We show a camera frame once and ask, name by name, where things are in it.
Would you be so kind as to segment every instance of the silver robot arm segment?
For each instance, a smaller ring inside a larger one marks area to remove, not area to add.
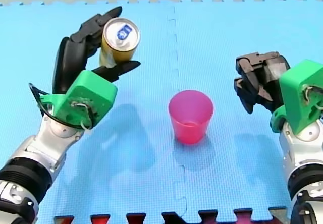
[[[291,224],[323,224],[323,123],[298,135],[284,123],[280,133],[283,167],[292,200]]]
[[[67,150],[84,131],[47,115],[0,170],[0,224],[34,224],[38,206],[62,169]]]

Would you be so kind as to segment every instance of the gold aluminum can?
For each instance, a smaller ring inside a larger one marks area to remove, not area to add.
[[[140,42],[140,32],[132,21],[125,18],[109,20],[102,34],[100,66],[113,67],[131,60]]]

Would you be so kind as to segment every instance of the green 3d-printed part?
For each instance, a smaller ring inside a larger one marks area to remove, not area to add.
[[[311,60],[303,60],[287,70],[279,78],[284,105],[273,112],[271,127],[279,132],[287,121],[294,134],[321,116],[323,95],[311,87],[323,89],[323,65]]]
[[[53,106],[52,115],[72,125],[94,127],[113,107],[117,87],[89,70],[83,70],[66,94],[49,94],[41,97],[43,104]],[[94,122],[87,108],[93,112]]]

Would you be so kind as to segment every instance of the cable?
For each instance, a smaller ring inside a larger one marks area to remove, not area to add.
[[[57,117],[54,117],[52,114],[50,114],[48,112],[48,110],[45,108],[45,106],[42,104],[41,100],[40,100],[40,95],[48,95],[48,93],[44,92],[44,91],[41,91],[39,90],[38,88],[36,88],[33,84],[29,83],[29,88],[31,90],[31,93],[33,94],[37,104],[38,104],[38,107],[40,108],[40,112],[41,112],[41,115],[43,116],[44,114],[46,114],[49,118],[51,118],[52,120],[62,124],[62,125],[65,125],[67,127],[72,127],[72,128],[76,128],[76,129],[81,129],[81,130],[84,130],[84,126],[82,125],[73,125],[73,124],[69,124],[67,122],[64,122],[60,119],[58,119]],[[88,113],[88,116],[89,116],[89,119],[90,119],[90,122],[91,122],[91,126],[88,128],[89,130],[92,129],[94,127],[94,114],[91,110],[91,108],[85,104],[79,104],[77,106],[83,106],[87,109],[87,113]]]

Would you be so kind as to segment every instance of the can lid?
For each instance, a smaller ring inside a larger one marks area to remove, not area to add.
[[[124,18],[111,19],[103,29],[107,44],[118,51],[130,51],[139,44],[140,33],[132,21]]]

